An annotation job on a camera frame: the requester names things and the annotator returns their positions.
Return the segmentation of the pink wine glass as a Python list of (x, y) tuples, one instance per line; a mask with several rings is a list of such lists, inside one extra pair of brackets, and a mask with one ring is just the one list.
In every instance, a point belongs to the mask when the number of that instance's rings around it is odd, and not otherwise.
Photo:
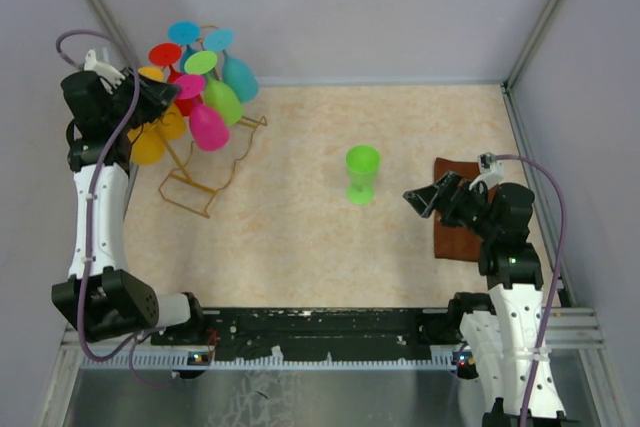
[(179, 88), (175, 103), (181, 114), (188, 118), (196, 145), (206, 152), (222, 149), (230, 140), (230, 132), (221, 115), (202, 100), (205, 79), (200, 75), (184, 74), (173, 84)]

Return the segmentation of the green wine glass front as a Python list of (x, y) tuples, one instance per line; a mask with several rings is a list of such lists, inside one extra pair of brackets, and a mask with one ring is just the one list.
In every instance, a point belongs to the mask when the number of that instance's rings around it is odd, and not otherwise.
[(370, 145), (357, 145), (347, 152), (345, 164), (349, 186), (346, 195), (353, 204), (366, 205), (373, 200), (373, 183), (380, 160), (380, 153)]

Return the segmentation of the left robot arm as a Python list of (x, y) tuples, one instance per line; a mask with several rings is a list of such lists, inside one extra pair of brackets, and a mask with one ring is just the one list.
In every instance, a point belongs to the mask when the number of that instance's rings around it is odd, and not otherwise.
[(208, 320), (191, 292), (159, 295), (129, 271), (124, 216), (131, 173), (130, 130), (159, 119), (177, 86), (130, 68), (85, 68), (61, 82), (72, 120), (67, 162), (77, 195), (68, 278), (51, 288), (54, 306), (88, 343), (156, 330), (194, 344)]

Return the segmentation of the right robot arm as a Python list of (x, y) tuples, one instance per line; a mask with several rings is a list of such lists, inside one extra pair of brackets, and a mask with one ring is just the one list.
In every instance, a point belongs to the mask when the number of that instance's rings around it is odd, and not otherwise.
[(420, 217), (438, 213), (445, 226), (464, 227), (481, 240), (478, 270), (488, 291), (455, 294), (446, 327), (475, 360), (486, 405), (483, 425), (573, 425), (544, 339), (543, 275), (528, 240), (533, 192), (503, 183), (490, 193), (484, 182), (474, 184), (449, 171), (403, 197)]

